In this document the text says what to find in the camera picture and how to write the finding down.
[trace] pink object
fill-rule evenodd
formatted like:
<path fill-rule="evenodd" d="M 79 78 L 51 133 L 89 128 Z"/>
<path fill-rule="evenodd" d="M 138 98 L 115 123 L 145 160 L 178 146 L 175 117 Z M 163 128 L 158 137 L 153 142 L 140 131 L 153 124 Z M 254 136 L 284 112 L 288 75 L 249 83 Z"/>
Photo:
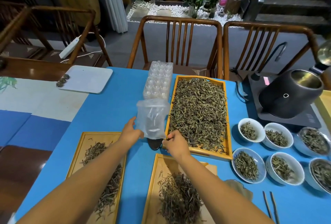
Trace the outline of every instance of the pink object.
<path fill-rule="evenodd" d="M 270 84 L 268 77 L 263 77 L 264 83 L 268 86 Z"/>
<path fill-rule="evenodd" d="M 219 0 L 219 5 L 220 6 L 225 6 L 227 3 L 227 0 Z"/>

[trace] power strip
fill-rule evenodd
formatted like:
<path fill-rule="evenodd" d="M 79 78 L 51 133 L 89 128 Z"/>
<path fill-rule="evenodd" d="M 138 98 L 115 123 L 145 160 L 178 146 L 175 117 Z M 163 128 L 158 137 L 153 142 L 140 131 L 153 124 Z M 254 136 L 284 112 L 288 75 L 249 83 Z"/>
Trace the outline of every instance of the power strip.
<path fill-rule="evenodd" d="M 73 51 L 79 41 L 79 37 L 75 38 L 59 55 L 61 59 L 65 59 Z"/>

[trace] white tray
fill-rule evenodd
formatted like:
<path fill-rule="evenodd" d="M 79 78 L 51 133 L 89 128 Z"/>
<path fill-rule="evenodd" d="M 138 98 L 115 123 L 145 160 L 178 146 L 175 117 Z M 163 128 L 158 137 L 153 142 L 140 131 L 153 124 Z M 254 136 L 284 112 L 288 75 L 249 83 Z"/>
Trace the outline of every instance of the white tray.
<path fill-rule="evenodd" d="M 58 88 L 85 93 L 101 93 L 112 73 L 112 69 L 107 68 L 72 66 L 66 72 L 70 78 L 63 87 Z"/>

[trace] white curtain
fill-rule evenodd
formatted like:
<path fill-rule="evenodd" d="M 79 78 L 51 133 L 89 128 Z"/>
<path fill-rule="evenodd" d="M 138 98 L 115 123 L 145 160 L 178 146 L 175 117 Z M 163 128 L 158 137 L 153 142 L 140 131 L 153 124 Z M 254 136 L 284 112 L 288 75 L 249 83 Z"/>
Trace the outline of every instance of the white curtain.
<path fill-rule="evenodd" d="M 122 0 L 106 0 L 112 28 L 118 33 L 127 32 L 127 20 Z"/>

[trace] stair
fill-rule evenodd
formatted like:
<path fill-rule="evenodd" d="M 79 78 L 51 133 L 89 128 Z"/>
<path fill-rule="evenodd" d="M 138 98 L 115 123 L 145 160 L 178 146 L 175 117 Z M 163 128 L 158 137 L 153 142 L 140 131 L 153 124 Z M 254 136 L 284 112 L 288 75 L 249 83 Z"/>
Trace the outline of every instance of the stair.
<path fill-rule="evenodd" d="M 331 32 L 331 0 L 264 0 L 255 21 L 304 25 L 317 34 Z"/>

